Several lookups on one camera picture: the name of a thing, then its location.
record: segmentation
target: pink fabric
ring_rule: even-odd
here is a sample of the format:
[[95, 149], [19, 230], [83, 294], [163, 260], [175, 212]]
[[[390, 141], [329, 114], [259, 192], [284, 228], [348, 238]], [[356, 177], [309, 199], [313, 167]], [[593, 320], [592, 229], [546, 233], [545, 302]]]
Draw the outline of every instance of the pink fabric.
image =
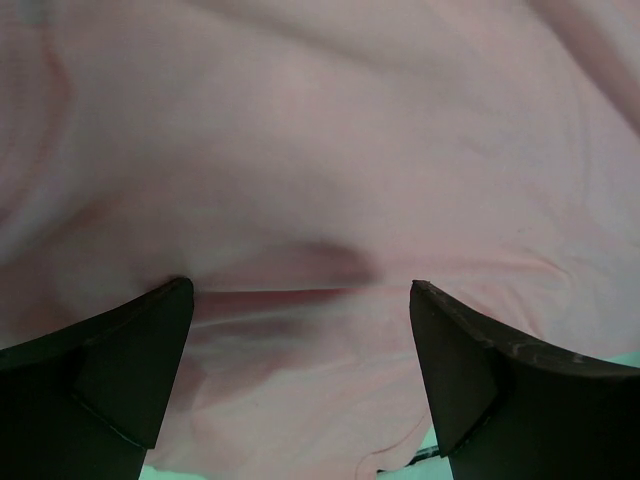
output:
[[399, 468], [414, 278], [640, 348], [639, 52], [634, 0], [0, 0], [0, 346], [187, 275], [150, 463]]

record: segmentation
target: black plastic part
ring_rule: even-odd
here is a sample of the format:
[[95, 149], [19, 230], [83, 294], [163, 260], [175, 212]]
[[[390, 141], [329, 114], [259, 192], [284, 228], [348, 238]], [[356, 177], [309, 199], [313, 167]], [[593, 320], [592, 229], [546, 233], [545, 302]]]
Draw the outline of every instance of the black plastic part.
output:
[[193, 316], [179, 278], [0, 351], [0, 478], [137, 480]]
[[411, 322], [455, 480], [640, 478], [640, 370], [586, 357], [416, 281]]

